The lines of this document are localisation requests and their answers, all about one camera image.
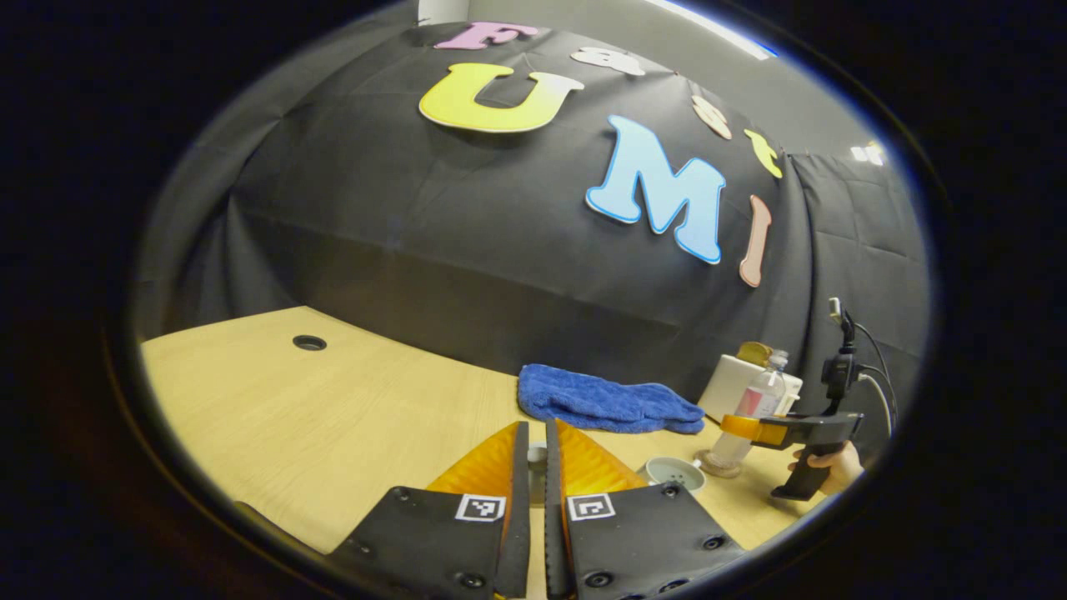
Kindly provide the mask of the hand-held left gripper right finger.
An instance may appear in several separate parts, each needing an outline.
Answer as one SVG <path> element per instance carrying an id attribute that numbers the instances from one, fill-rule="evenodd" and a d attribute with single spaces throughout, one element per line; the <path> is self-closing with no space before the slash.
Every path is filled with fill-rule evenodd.
<path id="1" fill-rule="evenodd" d="M 550 599 L 660 599 L 744 555 L 682 483 L 644 481 L 560 419 L 546 422 L 546 451 Z"/>

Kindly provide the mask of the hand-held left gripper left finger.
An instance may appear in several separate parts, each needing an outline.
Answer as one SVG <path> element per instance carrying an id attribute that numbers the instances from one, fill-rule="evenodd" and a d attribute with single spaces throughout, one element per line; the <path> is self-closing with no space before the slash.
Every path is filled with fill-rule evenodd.
<path id="1" fill-rule="evenodd" d="M 528 422 L 487 437 L 427 487 L 391 487 L 330 554 L 384 599 L 509 599 L 527 593 Z"/>

